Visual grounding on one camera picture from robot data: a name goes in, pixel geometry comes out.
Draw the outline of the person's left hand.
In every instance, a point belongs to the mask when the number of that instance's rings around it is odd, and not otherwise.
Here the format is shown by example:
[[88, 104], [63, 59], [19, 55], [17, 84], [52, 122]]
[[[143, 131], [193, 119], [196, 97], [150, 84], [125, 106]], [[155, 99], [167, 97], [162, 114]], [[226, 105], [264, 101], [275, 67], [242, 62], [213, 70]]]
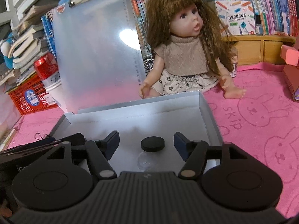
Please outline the person's left hand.
[[3, 202], [0, 204], [0, 215], [4, 217], [11, 217], [12, 211], [7, 207], [7, 201], [3, 200]]

